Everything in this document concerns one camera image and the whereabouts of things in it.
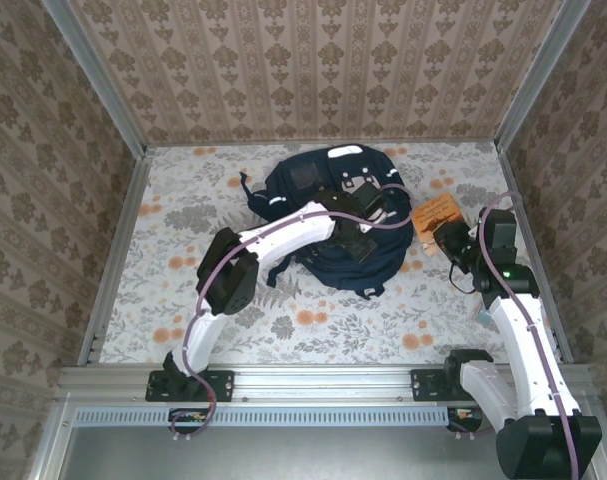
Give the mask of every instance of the floral tablecloth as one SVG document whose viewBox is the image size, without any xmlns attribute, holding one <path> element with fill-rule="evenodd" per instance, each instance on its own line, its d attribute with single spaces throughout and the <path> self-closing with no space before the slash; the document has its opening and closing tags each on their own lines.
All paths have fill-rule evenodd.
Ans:
<svg viewBox="0 0 607 480">
<path fill-rule="evenodd" d="M 156 149 L 100 361 L 161 362 L 183 337 L 194 309 L 196 267 L 214 233 L 262 223 L 247 208 L 238 172 L 246 172 L 256 190 L 278 161 L 324 146 Z M 507 188 L 490 142 L 371 146 L 390 156 L 414 202 L 449 191 L 470 220 Z M 519 262 L 527 263 L 520 238 L 517 246 Z M 265 285 L 266 269 L 254 302 L 229 320 L 211 361 L 440 363 L 454 347 L 484 348 L 507 361 L 496 327 L 476 320 L 480 295 L 456 291 L 449 266 L 440 253 L 427 257 L 415 236 L 386 292 L 370 301 L 325 287 L 299 264 L 272 289 Z"/>
</svg>

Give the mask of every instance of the black clamp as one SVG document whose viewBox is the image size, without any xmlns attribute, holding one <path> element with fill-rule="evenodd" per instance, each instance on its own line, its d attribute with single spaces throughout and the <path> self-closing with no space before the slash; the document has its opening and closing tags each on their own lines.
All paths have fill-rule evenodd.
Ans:
<svg viewBox="0 0 607 480">
<path fill-rule="evenodd" d="M 443 368 L 422 368 L 410 371 L 415 402 L 474 401 L 461 386 L 461 367 L 473 360 L 493 362 L 485 350 L 452 350 Z"/>
<path fill-rule="evenodd" d="M 219 230 L 207 249 L 203 261 L 196 271 L 199 283 L 197 291 L 212 274 L 218 263 L 234 247 L 240 244 L 239 235 L 229 227 Z M 259 274 L 259 261 L 255 253 L 241 250 L 231 261 L 227 262 L 216 276 L 205 295 L 213 315 L 224 313 L 233 315 L 245 308 L 254 298 L 256 280 Z"/>
<path fill-rule="evenodd" d="M 234 393 L 232 370 L 204 370 L 199 376 L 210 384 L 218 402 L 231 402 Z M 145 391 L 148 402 L 207 402 L 208 394 L 201 383 L 181 372 L 169 352 L 163 361 L 163 370 L 150 373 Z"/>
</svg>

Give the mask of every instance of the orange book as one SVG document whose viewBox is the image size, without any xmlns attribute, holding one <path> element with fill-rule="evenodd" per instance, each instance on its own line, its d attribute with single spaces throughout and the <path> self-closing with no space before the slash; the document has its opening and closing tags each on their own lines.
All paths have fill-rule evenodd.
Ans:
<svg viewBox="0 0 607 480">
<path fill-rule="evenodd" d="M 412 222 L 423 245 L 423 250 L 429 257 L 440 251 L 434 241 L 434 230 L 445 222 L 457 220 L 463 220 L 463 215 L 450 193 L 442 193 L 414 209 Z"/>
</svg>

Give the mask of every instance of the beige wallpaper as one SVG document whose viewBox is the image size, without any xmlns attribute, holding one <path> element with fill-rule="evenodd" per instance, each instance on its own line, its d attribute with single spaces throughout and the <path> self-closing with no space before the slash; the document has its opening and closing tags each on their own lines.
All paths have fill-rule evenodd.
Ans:
<svg viewBox="0 0 607 480">
<path fill-rule="evenodd" d="M 76 363 L 132 167 L 42 5 L 0 0 L 0 479 Z"/>
<path fill-rule="evenodd" d="M 492 137 L 560 0 L 71 0 L 153 144 Z"/>
<path fill-rule="evenodd" d="M 607 409 L 607 0 L 591 2 L 508 154 L 573 353 Z"/>
</svg>

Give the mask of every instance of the navy backpack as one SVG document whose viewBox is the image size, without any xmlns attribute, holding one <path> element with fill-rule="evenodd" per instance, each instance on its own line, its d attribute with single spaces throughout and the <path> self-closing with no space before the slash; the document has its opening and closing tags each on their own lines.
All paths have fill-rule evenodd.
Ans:
<svg viewBox="0 0 607 480">
<path fill-rule="evenodd" d="M 250 192 L 246 180 L 247 175 L 241 172 L 248 207 L 268 222 L 297 211 L 313 200 L 319 191 L 352 192 L 364 181 L 378 183 L 378 186 L 388 183 L 403 185 L 387 155 L 358 144 L 304 152 L 283 160 L 268 175 L 265 190 Z M 381 194 L 388 214 L 396 212 L 388 216 L 385 223 L 398 223 L 409 215 L 410 199 L 404 192 L 388 189 Z M 372 236 L 378 248 L 365 264 L 359 264 L 343 247 L 328 239 L 286 256 L 270 270 L 267 284 L 276 286 L 276 276 L 285 271 L 295 257 L 328 287 L 354 290 L 365 299 L 370 295 L 379 296 L 385 291 L 383 283 L 401 268 L 405 252 L 412 243 L 413 229 L 410 223 L 394 230 L 372 229 L 368 235 Z"/>
</svg>

